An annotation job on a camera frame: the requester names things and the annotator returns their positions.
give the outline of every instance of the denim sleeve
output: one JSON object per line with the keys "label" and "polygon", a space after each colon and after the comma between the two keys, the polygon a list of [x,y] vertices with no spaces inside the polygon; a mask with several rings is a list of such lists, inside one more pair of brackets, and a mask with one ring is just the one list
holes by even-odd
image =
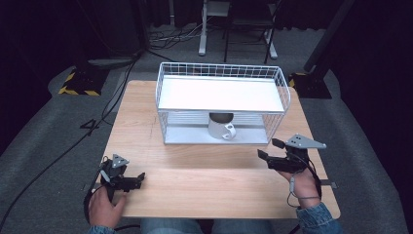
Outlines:
{"label": "denim sleeve", "polygon": [[331,216],[324,203],[308,209],[297,209],[297,217],[303,233],[343,233],[340,223]]}
{"label": "denim sleeve", "polygon": [[116,234],[116,231],[105,226],[91,226],[88,234]]}

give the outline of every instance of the wire basket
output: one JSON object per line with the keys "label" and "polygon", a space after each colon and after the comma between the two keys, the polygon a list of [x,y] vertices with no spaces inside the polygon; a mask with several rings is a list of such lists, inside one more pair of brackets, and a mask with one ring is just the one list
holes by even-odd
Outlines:
{"label": "wire basket", "polygon": [[[277,66],[163,62],[156,105],[166,144],[268,144],[290,93]],[[233,113],[236,136],[211,137],[209,113]]]}

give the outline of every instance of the gray floor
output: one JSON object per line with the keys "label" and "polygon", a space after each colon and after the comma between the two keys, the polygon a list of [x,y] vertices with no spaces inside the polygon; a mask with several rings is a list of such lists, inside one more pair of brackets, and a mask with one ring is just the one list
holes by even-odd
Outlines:
{"label": "gray floor", "polygon": [[[279,58],[270,60],[269,65],[281,67],[284,76],[303,71],[322,34],[322,30],[276,32],[274,42]],[[155,52],[181,62],[222,63],[221,36],[222,31],[211,31],[204,57],[198,56],[197,37]],[[259,50],[258,47],[244,53],[242,48],[234,46],[227,63],[263,65],[264,54]],[[155,80],[162,61],[166,60],[145,53],[134,66],[130,79]],[[1,216],[26,184],[87,132],[80,129],[81,125],[100,119],[126,69],[110,71],[100,97],[58,95],[70,70],[68,67],[51,81],[49,89],[53,98],[0,157]],[[331,72],[324,80],[333,99],[300,101],[314,138],[327,144],[327,149],[319,153],[329,178],[339,186],[334,190],[341,209],[339,221],[346,233],[407,233],[397,191],[357,121],[340,99],[337,80]],[[113,123],[115,118],[116,108],[108,115],[107,122]],[[85,186],[92,182],[110,131],[111,125],[102,123],[91,136],[38,177],[14,205],[2,232],[85,233],[88,230],[82,203]],[[120,225],[134,223],[138,223],[138,219],[125,218]],[[273,223],[277,233],[288,233],[297,222],[289,219],[273,220]],[[138,233],[138,230],[121,233]]]}

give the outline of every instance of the hand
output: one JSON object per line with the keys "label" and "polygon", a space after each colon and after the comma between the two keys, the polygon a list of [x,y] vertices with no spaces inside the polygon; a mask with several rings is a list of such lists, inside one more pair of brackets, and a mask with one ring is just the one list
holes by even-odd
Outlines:
{"label": "hand", "polygon": [[[293,176],[293,174],[290,173],[277,172],[286,178],[288,182]],[[302,173],[295,174],[294,179],[294,194],[299,198],[307,198],[298,199],[300,207],[302,209],[306,209],[318,205],[320,203],[319,193],[316,189],[316,181],[314,180],[310,170],[306,169]]]}
{"label": "hand", "polygon": [[121,219],[127,201],[124,193],[116,206],[113,206],[107,196],[106,187],[100,187],[94,192],[89,202],[89,219],[92,226],[106,226],[115,228]]}

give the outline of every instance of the wooden tabletop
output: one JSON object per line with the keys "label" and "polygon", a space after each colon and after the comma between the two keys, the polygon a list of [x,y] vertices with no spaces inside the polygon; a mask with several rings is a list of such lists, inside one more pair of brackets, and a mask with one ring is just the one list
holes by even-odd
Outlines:
{"label": "wooden tabletop", "polygon": [[[130,160],[125,176],[146,173],[138,190],[128,195],[124,216],[192,218],[296,218],[286,203],[288,182],[257,156],[257,149],[285,157],[269,145],[165,145],[155,103],[155,81],[130,81],[104,156]],[[274,137],[294,134],[313,138],[298,96]],[[327,179],[319,153],[309,149],[319,178]],[[322,201],[333,217],[340,210],[330,186]]]}

